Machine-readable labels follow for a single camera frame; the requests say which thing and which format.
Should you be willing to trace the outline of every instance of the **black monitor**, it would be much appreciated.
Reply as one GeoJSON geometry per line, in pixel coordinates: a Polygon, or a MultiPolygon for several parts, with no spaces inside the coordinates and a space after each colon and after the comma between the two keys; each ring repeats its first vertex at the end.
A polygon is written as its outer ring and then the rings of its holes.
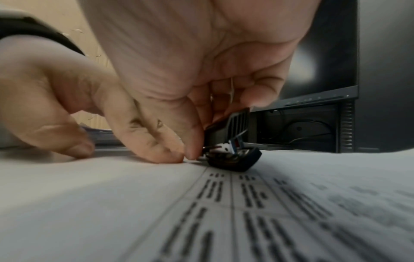
{"type": "Polygon", "coordinates": [[[279,99],[254,111],[358,97],[358,4],[322,0],[292,59],[279,99]]]}

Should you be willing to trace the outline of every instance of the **document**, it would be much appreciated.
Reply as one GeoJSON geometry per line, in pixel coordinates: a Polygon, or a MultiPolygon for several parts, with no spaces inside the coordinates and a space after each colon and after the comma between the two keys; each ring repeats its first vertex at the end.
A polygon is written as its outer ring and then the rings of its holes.
{"type": "Polygon", "coordinates": [[[263,152],[245,173],[126,149],[0,153],[2,262],[412,262],[414,151],[263,152]]]}

